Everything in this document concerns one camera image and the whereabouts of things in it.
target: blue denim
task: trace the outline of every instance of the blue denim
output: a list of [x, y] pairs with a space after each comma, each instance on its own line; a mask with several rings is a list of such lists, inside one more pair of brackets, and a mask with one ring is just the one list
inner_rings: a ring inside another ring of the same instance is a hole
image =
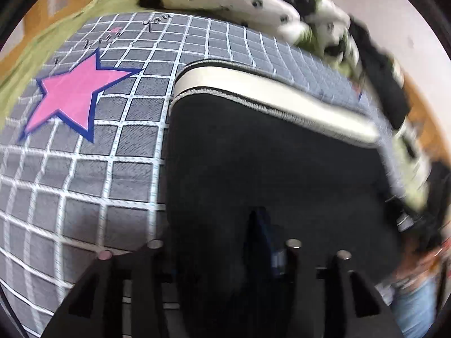
[[421, 338], [435, 319], [436, 286], [426, 280], [411, 292], [397, 290], [390, 308], [405, 338]]

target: pink star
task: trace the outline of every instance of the pink star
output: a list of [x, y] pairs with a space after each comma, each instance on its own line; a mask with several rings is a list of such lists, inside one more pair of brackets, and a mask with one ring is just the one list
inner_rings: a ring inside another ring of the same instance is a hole
[[101, 67], [100, 51], [96, 49], [71, 71], [37, 80], [44, 97], [30, 116], [20, 139], [56, 116], [94, 142], [94, 113], [99, 92], [140, 71]]

